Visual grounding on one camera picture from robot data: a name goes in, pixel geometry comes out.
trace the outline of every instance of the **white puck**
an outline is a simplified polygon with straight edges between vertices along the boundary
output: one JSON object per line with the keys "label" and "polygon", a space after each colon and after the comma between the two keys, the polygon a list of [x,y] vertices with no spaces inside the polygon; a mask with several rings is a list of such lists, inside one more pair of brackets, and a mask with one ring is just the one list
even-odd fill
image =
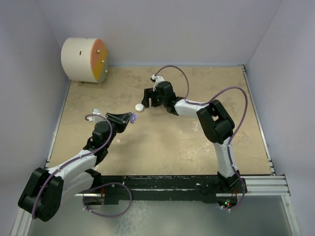
{"label": "white puck", "polygon": [[135,108],[138,112],[142,112],[144,110],[144,106],[141,103],[138,103]]}

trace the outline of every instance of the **tabletop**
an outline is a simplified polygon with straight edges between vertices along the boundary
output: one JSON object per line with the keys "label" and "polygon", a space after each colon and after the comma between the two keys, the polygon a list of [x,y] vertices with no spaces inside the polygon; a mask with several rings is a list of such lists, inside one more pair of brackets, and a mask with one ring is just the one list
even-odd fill
{"label": "tabletop", "polygon": [[[218,161],[214,146],[205,137],[198,120],[169,114],[162,106],[141,113],[135,105],[143,98],[143,89],[151,88],[150,78],[159,67],[110,67],[102,87],[72,82],[58,128],[50,167],[76,155],[92,135],[93,122],[84,116],[98,108],[120,114],[135,112],[138,118],[124,133],[114,138],[106,158],[95,167],[102,175],[215,175]],[[248,88],[240,67],[182,67],[189,79],[188,99],[208,101],[220,90],[240,86],[248,97]],[[171,82],[177,96],[185,96],[187,84],[175,68],[159,75]],[[217,98],[237,126],[245,100],[236,89]],[[251,99],[246,118],[233,140],[236,164],[241,174],[270,174],[264,142]]]}

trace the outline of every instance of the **beige table surface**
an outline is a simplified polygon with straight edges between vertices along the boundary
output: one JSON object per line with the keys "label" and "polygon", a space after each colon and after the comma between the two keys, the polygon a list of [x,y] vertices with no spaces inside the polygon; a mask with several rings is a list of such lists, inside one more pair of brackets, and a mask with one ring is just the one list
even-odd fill
{"label": "beige table surface", "polygon": [[[151,88],[150,77],[159,67],[112,67],[101,88],[97,84],[72,82],[53,148],[50,167],[76,155],[92,135],[93,122],[84,120],[93,108],[102,114],[134,112]],[[189,99],[208,101],[228,86],[247,91],[240,67],[182,67],[190,82]],[[179,71],[167,68],[160,73],[172,83],[177,96],[185,96],[187,85]],[[243,94],[236,89],[218,100],[238,125],[244,110]],[[96,166],[103,175],[210,175],[218,171],[212,143],[203,134],[198,120],[174,116],[165,108],[150,107],[137,113],[114,138],[106,158]],[[241,174],[270,174],[270,167],[251,102],[244,124],[233,141],[236,164]]]}

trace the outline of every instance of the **white cylinder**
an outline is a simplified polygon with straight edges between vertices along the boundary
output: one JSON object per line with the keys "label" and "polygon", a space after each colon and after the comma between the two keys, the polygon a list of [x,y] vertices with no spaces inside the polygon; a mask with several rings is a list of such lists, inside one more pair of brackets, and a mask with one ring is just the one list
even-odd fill
{"label": "white cylinder", "polygon": [[68,38],[61,50],[61,63],[69,79],[102,83],[107,73],[107,50],[99,38]]}

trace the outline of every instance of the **wall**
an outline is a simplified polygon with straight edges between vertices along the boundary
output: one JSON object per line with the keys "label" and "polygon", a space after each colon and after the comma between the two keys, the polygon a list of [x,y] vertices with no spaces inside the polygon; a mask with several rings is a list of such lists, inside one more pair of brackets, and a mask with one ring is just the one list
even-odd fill
{"label": "wall", "polygon": [[100,37],[115,65],[247,63],[281,0],[39,0],[62,46]]}
{"label": "wall", "polygon": [[0,231],[47,158],[67,87],[60,46],[35,0],[0,1]]}
{"label": "wall", "polygon": [[248,65],[276,173],[285,174],[303,235],[314,235],[315,1],[284,0]]}

